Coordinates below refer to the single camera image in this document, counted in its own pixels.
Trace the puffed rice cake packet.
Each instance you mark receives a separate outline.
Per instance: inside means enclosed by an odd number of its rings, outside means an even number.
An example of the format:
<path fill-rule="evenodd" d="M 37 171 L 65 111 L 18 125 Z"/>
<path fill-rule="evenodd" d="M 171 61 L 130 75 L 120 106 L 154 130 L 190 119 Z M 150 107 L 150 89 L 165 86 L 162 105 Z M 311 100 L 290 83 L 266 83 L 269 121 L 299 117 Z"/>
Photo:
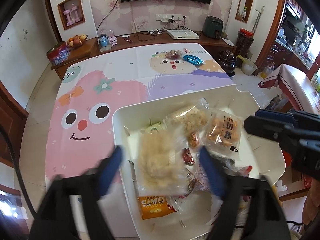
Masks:
<path fill-rule="evenodd" d="M 170 114 L 164 119 L 167 128 L 181 128 L 184 136 L 188 137 L 208 124 L 211 113 L 209 104 L 205 98 L 193 105 L 180 108 Z"/>

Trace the wooden door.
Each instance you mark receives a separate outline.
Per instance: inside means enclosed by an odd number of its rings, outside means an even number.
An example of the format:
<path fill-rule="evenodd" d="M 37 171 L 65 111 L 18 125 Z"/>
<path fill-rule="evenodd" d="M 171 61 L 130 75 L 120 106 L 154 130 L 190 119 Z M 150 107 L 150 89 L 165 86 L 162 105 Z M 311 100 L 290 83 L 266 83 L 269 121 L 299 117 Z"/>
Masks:
<path fill-rule="evenodd" d="M 13 98 L 1 83 L 1 127 L 4 128 L 13 146 L 16 160 L 19 161 L 23 132 L 28 112 Z"/>

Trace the orange puffs tray packet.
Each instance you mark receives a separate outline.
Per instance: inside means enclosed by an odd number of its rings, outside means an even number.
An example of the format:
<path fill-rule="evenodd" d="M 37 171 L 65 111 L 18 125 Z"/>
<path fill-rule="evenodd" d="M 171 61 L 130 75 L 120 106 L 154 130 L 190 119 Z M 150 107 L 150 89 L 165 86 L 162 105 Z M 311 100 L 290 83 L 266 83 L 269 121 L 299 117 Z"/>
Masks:
<path fill-rule="evenodd" d="M 243 118 L 212 108 L 211 119 L 204 134 L 209 149 L 227 158 L 240 160 L 239 147 Z"/>

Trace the pink dumbbells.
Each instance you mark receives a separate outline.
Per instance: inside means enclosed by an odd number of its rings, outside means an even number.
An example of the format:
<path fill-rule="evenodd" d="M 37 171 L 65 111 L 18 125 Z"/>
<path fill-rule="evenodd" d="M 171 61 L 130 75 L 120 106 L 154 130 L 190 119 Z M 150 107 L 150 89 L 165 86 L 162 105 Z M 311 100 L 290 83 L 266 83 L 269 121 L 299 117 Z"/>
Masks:
<path fill-rule="evenodd" d="M 66 16 L 67 19 L 67 27 L 79 23 L 82 18 L 78 14 L 78 6 L 73 6 L 71 9 L 67 9 L 63 12 L 63 15 Z"/>

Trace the red topped dark stand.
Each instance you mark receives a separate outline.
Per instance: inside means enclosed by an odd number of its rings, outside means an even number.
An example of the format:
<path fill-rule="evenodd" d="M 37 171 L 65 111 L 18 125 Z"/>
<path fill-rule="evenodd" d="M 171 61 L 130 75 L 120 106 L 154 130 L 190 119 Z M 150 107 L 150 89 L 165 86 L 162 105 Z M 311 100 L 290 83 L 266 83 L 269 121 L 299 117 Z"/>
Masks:
<path fill-rule="evenodd" d="M 252 32 L 247 31 L 246 29 L 240 29 L 238 32 L 234 55 L 245 57 L 253 41 L 254 39 Z"/>

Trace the orange oats bar packet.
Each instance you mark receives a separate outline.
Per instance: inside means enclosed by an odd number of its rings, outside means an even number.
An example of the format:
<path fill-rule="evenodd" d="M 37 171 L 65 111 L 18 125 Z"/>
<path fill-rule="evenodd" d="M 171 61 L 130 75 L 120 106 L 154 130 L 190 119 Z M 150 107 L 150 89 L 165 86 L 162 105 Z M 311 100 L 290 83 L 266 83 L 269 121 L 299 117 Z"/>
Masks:
<path fill-rule="evenodd" d="M 177 212 L 165 196 L 137 197 L 137 202 L 142 220 L 160 218 Z"/>

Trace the cartoon printed table mat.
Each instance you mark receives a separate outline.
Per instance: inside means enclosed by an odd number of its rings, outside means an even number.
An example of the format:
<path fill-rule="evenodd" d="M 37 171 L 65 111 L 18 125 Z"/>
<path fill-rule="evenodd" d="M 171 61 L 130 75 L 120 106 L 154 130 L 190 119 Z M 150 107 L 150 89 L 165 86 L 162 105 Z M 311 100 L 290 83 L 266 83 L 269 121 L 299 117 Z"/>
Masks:
<path fill-rule="evenodd" d="M 195 67 L 177 49 L 204 61 Z M 164 43 L 110 52 L 71 65 L 62 78 L 46 143 L 46 181 L 94 167 L 114 147 L 112 115 L 124 106 L 224 87 L 232 80 L 202 46 Z"/>

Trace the fruit bowl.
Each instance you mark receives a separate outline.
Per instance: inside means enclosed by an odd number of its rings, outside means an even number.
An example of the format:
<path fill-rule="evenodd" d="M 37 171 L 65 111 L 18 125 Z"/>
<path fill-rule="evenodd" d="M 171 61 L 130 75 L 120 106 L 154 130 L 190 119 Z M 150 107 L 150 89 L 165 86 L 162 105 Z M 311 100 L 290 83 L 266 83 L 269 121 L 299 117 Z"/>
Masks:
<path fill-rule="evenodd" d="M 67 47 L 68 48 L 78 48 L 82 46 L 82 44 L 87 40 L 88 35 L 75 35 L 74 37 L 70 37 L 67 40 Z"/>

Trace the red round tin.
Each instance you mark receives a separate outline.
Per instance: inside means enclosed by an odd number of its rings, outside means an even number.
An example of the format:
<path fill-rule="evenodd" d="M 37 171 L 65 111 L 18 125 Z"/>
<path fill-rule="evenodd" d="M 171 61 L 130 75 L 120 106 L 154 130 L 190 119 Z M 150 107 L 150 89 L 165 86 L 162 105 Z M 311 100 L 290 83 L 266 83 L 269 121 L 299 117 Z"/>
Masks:
<path fill-rule="evenodd" d="M 52 66 L 57 66 L 68 59 L 70 55 L 67 43 L 62 41 L 47 51 L 47 58 Z"/>

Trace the dark green air fryer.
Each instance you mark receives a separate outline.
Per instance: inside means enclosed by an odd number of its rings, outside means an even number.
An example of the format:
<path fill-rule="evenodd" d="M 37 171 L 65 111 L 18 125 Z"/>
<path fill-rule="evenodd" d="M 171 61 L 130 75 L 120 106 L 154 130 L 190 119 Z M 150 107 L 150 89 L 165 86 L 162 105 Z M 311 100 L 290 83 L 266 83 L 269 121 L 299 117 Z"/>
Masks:
<path fill-rule="evenodd" d="M 207 16 L 202 32 L 208 38 L 220 39 L 223 30 L 223 20 L 214 16 Z"/>

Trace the blue foil snack packet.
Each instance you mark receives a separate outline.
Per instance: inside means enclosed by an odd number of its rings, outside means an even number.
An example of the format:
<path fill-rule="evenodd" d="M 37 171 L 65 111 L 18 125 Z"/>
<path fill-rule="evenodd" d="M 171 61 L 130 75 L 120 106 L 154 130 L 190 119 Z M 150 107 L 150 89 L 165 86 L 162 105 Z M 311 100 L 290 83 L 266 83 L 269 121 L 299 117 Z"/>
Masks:
<path fill-rule="evenodd" d="M 189 62 L 190 64 L 194 65 L 195 67 L 199 67 L 204 64 L 204 61 L 200 59 L 199 57 L 196 57 L 194 55 L 184 55 L 182 57 L 184 61 Z"/>

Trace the pink toy figure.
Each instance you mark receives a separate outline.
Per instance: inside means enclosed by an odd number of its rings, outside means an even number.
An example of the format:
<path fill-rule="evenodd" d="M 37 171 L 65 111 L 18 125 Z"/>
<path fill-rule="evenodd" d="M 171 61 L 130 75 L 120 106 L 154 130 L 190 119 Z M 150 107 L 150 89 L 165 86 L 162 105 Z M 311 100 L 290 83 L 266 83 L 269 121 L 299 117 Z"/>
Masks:
<path fill-rule="evenodd" d="M 116 36 L 110 36 L 108 38 L 108 42 L 111 46 L 116 46 L 117 45 L 117 37 Z"/>

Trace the white bucket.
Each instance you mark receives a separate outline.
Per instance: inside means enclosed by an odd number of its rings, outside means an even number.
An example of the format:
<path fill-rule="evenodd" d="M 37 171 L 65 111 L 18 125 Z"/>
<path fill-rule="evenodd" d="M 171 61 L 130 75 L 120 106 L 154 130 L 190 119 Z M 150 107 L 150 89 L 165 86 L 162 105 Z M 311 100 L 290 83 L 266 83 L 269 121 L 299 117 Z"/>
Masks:
<path fill-rule="evenodd" d="M 237 58 L 242 61 L 241 71 L 245 75 L 250 76 L 258 69 L 257 65 L 250 59 L 243 58 L 241 55 L 238 55 Z"/>

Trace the clear bag rice crackers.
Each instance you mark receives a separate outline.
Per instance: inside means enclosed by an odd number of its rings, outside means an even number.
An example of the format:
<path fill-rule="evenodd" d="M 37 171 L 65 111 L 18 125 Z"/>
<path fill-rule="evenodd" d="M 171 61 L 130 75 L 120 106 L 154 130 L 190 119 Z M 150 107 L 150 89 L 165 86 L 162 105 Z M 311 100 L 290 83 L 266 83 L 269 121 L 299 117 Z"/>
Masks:
<path fill-rule="evenodd" d="M 185 148 L 182 126 L 139 135 L 133 162 L 139 196 L 180 196 L 188 192 L 182 157 Z"/>

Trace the green yellow snack packet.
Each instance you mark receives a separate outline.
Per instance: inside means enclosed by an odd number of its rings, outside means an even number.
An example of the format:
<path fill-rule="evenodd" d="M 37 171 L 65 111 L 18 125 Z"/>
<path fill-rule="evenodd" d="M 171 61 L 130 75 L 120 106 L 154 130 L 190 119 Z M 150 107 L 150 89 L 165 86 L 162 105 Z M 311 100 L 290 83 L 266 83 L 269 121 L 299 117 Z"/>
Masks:
<path fill-rule="evenodd" d="M 145 133 L 154 133 L 154 132 L 159 132 L 159 131 L 164 131 L 166 129 L 166 126 L 161 123 L 161 122 L 157 122 L 149 127 L 147 127 L 144 132 Z"/>

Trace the dark ceramic jar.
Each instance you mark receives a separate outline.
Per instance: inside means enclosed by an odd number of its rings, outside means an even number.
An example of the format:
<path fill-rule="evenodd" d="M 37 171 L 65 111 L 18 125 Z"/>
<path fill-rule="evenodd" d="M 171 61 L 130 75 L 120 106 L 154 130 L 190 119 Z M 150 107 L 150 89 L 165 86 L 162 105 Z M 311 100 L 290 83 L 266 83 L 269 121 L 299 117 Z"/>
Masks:
<path fill-rule="evenodd" d="M 236 58 L 231 51 L 220 51 L 216 61 L 229 77 L 235 75 Z"/>

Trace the white set-top box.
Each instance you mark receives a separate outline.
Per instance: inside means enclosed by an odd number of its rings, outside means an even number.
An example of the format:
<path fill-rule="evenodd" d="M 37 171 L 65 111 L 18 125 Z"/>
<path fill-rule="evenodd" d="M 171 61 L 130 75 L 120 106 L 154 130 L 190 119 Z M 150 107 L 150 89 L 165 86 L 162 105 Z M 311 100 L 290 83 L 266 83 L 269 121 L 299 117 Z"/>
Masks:
<path fill-rule="evenodd" d="M 173 40 L 198 40 L 200 37 L 192 30 L 168 30 L 167 34 Z"/>

